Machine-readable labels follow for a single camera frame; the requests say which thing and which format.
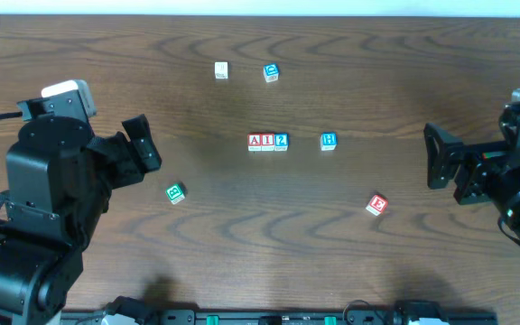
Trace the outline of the blue letter H block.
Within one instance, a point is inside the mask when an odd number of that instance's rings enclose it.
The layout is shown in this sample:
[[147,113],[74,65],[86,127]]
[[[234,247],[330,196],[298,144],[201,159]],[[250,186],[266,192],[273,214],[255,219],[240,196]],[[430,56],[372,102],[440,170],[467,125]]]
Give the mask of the blue letter H block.
[[320,149],[322,151],[333,151],[338,144],[337,135],[333,132],[320,135]]

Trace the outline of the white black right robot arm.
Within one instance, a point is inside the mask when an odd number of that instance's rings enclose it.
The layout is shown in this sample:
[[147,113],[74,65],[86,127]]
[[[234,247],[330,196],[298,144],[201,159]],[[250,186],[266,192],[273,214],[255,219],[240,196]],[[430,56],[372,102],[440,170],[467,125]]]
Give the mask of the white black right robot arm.
[[520,279],[520,100],[499,125],[487,144],[429,124],[413,143],[221,157],[132,228],[214,303],[503,299]]

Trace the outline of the red letter I block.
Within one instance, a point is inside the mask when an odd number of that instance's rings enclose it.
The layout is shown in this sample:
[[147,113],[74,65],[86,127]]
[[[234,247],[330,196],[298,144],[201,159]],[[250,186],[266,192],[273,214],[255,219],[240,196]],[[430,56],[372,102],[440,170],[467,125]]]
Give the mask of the red letter I block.
[[274,134],[261,134],[261,150],[270,152],[274,148]]

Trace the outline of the plain wooden picture block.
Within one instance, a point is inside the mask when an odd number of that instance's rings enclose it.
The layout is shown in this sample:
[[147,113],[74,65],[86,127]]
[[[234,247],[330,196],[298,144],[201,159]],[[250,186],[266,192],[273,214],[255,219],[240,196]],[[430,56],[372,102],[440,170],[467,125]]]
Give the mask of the plain wooden picture block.
[[214,63],[214,75],[216,79],[229,78],[229,66],[226,61],[217,61]]

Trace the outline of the blue number 2 block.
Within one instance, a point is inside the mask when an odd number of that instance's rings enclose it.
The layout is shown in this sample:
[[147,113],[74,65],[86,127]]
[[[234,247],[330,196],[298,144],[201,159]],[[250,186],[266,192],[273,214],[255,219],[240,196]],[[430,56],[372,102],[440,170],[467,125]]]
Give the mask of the blue number 2 block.
[[287,151],[289,147],[288,134],[275,134],[274,135],[274,149],[276,151]]

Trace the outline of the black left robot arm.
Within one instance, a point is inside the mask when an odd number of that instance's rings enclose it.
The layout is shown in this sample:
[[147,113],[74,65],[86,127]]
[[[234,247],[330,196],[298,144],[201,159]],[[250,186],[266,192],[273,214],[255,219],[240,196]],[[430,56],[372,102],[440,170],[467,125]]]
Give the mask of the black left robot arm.
[[19,103],[24,126],[0,192],[0,323],[44,324],[65,305],[113,190],[161,167],[145,116],[94,134],[72,90]]

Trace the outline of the red letter A block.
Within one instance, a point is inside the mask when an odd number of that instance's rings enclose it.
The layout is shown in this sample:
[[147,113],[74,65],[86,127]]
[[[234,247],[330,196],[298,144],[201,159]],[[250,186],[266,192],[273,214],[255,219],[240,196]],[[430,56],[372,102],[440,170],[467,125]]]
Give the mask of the red letter A block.
[[261,134],[249,134],[247,136],[247,149],[249,152],[262,150]]

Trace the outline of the red letter E block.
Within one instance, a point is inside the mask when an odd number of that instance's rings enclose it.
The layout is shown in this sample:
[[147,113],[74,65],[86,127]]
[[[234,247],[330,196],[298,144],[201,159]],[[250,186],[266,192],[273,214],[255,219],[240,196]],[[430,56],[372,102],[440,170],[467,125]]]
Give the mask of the red letter E block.
[[366,210],[374,216],[381,215],[388,205],[388,201],[379,195],[374,195],[366,206]]

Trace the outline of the blue letter D block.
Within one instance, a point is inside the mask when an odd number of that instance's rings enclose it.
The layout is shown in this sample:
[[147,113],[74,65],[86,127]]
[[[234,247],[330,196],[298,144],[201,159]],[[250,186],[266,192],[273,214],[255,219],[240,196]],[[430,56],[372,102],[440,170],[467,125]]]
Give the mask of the blue letter D block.
[[277,81],[280,76],[280,70],[275,63],[264,65],[263,73],[266,83]]

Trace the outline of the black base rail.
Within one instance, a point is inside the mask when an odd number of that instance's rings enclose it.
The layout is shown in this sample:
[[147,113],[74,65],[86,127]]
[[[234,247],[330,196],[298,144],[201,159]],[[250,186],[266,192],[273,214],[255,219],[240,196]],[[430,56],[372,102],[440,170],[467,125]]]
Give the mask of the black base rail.
[[437,302],[398,301],[380,309],[363,300],[342,311],[157,310],[138,300],[118,297],[96,311],[63,311],[55,325],[497,325],[489,311],[445,311]]

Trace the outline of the green letter B block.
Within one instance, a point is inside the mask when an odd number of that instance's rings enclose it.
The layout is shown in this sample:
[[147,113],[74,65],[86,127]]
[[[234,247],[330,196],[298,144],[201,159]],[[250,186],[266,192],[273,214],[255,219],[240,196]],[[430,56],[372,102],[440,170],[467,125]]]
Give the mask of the green letter B block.
[[179,183],[174,183],[165,190],[165,194],[172,205],[175,205],[185,199],[183,187]]

